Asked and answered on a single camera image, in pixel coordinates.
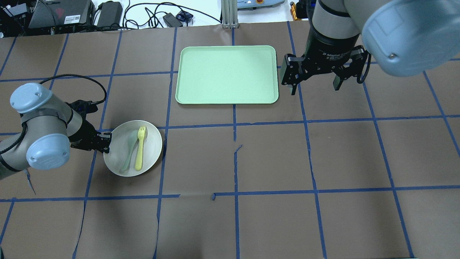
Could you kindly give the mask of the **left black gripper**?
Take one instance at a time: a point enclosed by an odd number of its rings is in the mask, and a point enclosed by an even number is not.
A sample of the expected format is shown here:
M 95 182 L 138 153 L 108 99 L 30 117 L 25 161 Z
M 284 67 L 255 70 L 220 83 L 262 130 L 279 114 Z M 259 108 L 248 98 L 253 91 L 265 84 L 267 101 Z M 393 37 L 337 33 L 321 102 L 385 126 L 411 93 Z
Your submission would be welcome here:
M 69 136 L 70 147 L 85 151 L 96 150 L 102 154 L 110 152 L 112 132 L 96 131 L 94 126 L 87 120 L 83 120 L 80 128 Z

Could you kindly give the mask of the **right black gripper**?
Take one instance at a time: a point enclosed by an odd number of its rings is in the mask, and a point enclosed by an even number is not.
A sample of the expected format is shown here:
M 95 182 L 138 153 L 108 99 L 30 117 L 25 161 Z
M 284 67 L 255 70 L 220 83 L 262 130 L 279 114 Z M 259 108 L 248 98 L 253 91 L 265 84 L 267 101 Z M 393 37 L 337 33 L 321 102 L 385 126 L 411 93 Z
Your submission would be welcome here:
M 334 39 L 310 27 L 302 57 L 285 54 L 281 64 L 281 85 L 290 88 L 294 96 L 300 82 L 313 75 L 334 73 L 332 85 L 340 90 L 343 82 L 355 77 L 365 82 L 370 70 L 370 53 L 363 45 L 356 45 L 359 34 L 346 39 Z

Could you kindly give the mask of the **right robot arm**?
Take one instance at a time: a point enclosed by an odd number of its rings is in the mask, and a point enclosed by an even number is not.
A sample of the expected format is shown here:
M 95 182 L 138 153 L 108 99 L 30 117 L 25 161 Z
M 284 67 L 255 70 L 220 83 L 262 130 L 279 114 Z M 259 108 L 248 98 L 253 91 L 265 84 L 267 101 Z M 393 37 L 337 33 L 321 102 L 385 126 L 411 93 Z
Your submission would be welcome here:
M 351 77 L 362 84 L 374 58 L 391 76 L 436 68 L 459 53 L 458 0 L 317 0 L 307 2 L 304 54 L 286 54 L 281 84 L 296 93 L 314 75 L 334 73 L 339 90 Z

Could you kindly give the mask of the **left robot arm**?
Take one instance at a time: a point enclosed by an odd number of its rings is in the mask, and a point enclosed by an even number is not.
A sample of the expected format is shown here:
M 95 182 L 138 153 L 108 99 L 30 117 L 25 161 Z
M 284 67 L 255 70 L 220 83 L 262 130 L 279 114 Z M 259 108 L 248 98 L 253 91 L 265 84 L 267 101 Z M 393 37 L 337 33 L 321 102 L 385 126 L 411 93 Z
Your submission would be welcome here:
M 1 141 L 0 175 L 7 178 L 32 167 L 48 170 L 68 162 L 70 150 L 110 151 L 111 134 L 102 134 L 86 119 L 97 102 L 67 103 L 39 83 L 18 87 L 10 105 L 21 117 L 21 132 Z

